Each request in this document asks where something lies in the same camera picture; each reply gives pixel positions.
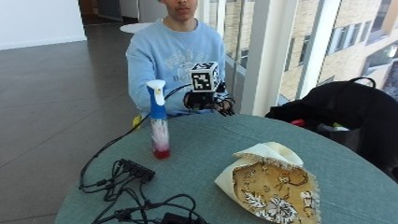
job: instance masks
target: blue spray nozzle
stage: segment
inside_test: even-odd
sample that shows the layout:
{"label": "blue spray nozzle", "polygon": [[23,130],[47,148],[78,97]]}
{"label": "blue spray nozzle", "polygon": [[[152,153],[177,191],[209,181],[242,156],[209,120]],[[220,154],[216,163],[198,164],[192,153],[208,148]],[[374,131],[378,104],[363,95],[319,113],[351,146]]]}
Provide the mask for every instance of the blue spray nozzle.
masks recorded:
{"label": "blue spray nozzle", "polygon": [[165,119],[165,108],[164,108],[164,89],[165,81],[156,79],[146,82],[146,88],[150,95],[150,118],[152,119]]}

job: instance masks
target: green table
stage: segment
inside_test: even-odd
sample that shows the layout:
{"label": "green table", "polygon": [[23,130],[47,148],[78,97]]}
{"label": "green table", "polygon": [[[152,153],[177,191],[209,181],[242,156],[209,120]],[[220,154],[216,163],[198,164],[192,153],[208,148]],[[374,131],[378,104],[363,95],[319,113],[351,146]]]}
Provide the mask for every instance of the green table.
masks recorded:
{"label": "green table", "polygon": [[[132,160],[156,171],[154,179],[144,186],[153,203],[186,193],[197,201],[196,211],[212,224],[268,223],[240,207],[214,184],[214,179],[237,160],[232,156],[234,152],[273,141],[297,153],[305,168],[317,177],[322,223],[398,223],[398,185],[347,148],[315,133],[278,120],[245,115],[225,118],[220,114],[170,119],[169,132],[172,155],[168,159],[154,159],[150,129],[145,127],[94,160],[86,170],[85,182],[109,178],[113,161]],[[138,192],[137,184],[132,183],[129,187]],[[102,192],[84,194],[73,188],[56,223],[92,223],[109,205],[102,197]],[[133,206],[136,204],[125,196],[110,211]],[[161,207],[149,211],[148,216],[162,217],[165,212],[186,215],[186,212]]]}

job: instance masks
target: red object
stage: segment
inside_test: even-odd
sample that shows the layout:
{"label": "red object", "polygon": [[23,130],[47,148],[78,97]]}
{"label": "red object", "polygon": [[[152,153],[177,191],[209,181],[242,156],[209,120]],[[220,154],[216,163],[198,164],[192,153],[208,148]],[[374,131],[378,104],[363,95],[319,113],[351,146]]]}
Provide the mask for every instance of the red object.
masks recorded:
{"label": "red object", "polygon": [[303,121],[303,119],[295,119],[290,123],[298,127],[302,127],[306,125],[306,121]]}
{"label": "red object", "polygon": [[165,150],[165,151],[154,150],[153,155],[158,160],[165,159],[170,156],[170,150]]}

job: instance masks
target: floral paper bag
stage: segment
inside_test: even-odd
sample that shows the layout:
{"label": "floral paper bag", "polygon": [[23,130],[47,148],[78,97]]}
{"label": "floral paper bag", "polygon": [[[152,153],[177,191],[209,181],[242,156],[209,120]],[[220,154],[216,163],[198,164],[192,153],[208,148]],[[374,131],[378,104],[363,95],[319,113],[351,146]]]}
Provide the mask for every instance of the floral paper bag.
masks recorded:
{"label": "floral paper bag", "polygon": [[234,154],[217,185],[257,217],[279,224],[321,223],[314,176],[295,153],[270,142]]}

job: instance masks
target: young man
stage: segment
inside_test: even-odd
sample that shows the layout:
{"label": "young man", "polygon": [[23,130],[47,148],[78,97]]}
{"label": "young man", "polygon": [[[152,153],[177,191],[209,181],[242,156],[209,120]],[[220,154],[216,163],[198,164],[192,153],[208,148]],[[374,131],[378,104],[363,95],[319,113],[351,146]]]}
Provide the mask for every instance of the young man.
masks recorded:
{"label": "young man", "polygon": [[[198,0],[160,0],[168,15],[145,29],[130,41],[125,56],[128,60],[129,95],[137,108],[150,110],[146,82],[165,81],[164,95],[190,83],[189,70],[196,63],[217,62],[218,74],[225,78],[225,48],[221,36],[212,27],[194,18]],[[165,101],[172,116],[192,113],[198,97],[190,87],[177,91]],[[217,110],[233,114],[232,101],[224,101]]]}

